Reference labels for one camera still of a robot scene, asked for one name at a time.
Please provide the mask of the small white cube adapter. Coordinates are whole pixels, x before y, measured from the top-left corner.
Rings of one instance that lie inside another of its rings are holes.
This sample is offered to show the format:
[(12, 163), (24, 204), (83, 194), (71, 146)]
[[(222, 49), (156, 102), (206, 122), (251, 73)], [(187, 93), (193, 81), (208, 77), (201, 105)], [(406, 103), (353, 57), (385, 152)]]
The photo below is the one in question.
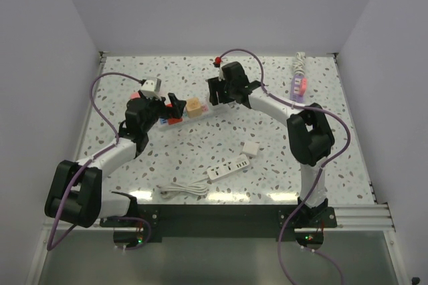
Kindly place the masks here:
[(252, 141), (245, 141), (242, 146), (242, 153), (248, 157), (256, 157), (259, 151), (259, 143)]

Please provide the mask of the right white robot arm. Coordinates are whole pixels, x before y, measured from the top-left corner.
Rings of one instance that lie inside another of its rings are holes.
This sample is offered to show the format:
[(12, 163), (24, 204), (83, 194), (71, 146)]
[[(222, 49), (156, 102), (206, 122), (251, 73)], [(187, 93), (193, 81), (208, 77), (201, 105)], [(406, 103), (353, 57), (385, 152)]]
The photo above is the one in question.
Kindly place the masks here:
[(284, 104), (274, 100), (263, 91), (261, 82), (248, 80), (239, 62), (224, 64), (217, 57), (213, 65), (219, 75), (207, 80), (211, 105), (236, 102), (270, 116), (287, 128), (291, 153), (301, 167), (298, 202), (305, 206), (299, 208), (298, 219), (302, 225), (314, 226), (322, 218), (320, 208), (327, 206), (325, 174), (319, 170), (335, 143), (322, 108), (318, 104), (307, 107), (289, 100)]

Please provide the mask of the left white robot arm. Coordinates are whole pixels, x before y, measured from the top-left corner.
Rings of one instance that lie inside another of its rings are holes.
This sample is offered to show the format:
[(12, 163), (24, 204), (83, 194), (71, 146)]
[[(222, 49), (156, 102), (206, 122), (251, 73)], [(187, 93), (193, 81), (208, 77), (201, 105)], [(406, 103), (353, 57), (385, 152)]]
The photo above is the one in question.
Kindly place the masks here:
[(62, 161), (56, 168), (45, 202), (45, 215), (80, 227), (97, 219), (115, 217), (123, 226), (138, 220), (136, 199), (125, 193), (102, 190), (102, 183), (115, 170), (137, 158), (148, 144), (148, 132), (159, 119), (179, 119), (187, 104), (169, 93), (165, 98), (140, 95), (129, 100), (118, 138), (96, 154), (79, 161)]

